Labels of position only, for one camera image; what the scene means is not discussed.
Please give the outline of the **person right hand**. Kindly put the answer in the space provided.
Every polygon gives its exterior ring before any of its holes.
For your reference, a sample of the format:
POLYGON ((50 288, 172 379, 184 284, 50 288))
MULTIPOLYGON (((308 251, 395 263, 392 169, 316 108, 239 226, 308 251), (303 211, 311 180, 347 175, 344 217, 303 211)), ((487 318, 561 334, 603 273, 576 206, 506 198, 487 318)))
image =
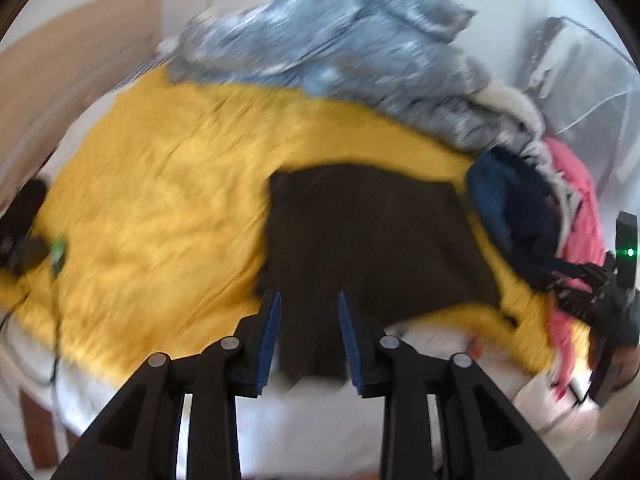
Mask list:
MULTIPOLYGON (((596 378, 596 369, 599 366, 602 349, 600 339, 594 330, 589 333, 589 351, 588 365, 591 370, 590 382, 596 378)), ((627 387, 639 373, 639 346, 620 346, 618 347, 611 360, 610 369, 614 372, 614 380, 612 385, 613 391, 618 391, 627 387)))

